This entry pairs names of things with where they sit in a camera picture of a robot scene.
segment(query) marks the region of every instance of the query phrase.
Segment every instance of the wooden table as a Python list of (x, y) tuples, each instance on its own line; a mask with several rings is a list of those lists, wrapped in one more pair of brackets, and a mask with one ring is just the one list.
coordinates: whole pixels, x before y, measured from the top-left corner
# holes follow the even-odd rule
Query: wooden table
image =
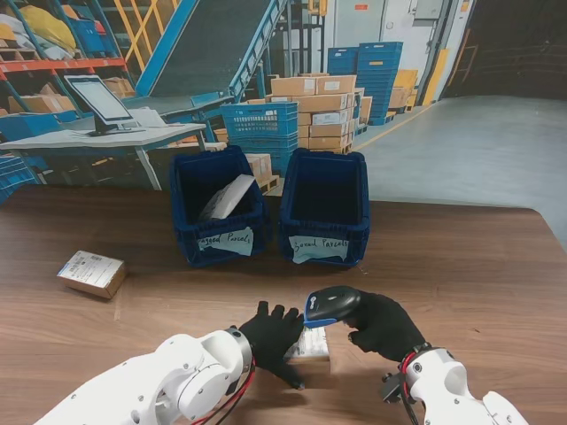
[[(277, 199), (270, 200), (276, 207)], [(40, 418), (84, 381), (155, 349), (249, 319), (260, 299), (303, 306), (312, 290), (349, 284), (399, 300), (426, 338), (467, 366), (481, 398), (497, 390), (531, 425), (567, 414), (567, 258), (525, 209), (372, 203), (358, 267), (294, 265), (273, 243), (260, 256), (192, 269), (175, 245), (167, 193), (28, 186), (0, 208), (0, 412)], [(66, 289), (56, 274), (78, 250), (124, 259), (110, 302)], [(251, 387), (235, 423), (409, 424), (381, 403), (395, 365), (327, 328), (333, 385)]]

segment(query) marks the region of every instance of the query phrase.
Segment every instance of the concrete floor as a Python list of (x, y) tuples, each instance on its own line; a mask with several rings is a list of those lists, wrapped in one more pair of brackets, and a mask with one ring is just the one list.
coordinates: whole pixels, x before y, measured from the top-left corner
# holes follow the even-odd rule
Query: concrete floor
[[(371, 199), (532, 208), (567, 250), (567, 102), (445, 99), (355, 138)], [(380, 134), (397, 126), (383, 136)]]

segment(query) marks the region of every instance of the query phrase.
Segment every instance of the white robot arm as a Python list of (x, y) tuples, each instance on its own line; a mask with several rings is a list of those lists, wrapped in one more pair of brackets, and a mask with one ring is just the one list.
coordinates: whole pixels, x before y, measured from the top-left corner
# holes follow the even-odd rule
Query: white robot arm
[(234, 328), (202, 338), (176, 335), (83, 384), (36, 425), (170, 425), (205, 417), (252, 367)]
[(404, 375), (411, 397), (425, 404), (425, 425), (528, 425), (498, 393), (490, 391), (482, 400), (472, 397), (467, 370), (446, 349), (417, 353)]

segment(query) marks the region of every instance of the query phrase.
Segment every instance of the handheld barcode scanner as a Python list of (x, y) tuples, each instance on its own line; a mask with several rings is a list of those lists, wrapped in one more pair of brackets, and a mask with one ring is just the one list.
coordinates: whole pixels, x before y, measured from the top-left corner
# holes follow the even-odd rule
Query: handheld barcode scanner
[(360, 303), (361, 293), (349, 286), (333, 286), (313, 292), (305, 305), (305, 326), (320, 328), (345, 321), (353, 327)]

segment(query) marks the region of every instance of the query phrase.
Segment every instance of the yellow bag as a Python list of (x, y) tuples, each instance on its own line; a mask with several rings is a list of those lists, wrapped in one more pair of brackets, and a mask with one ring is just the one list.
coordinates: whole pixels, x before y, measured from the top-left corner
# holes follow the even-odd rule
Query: yellow bag
[(35, 6), (22, 7), (19, 11), (34, 33), (71, 53), (76, 49), (73, 34), (65, 22)]

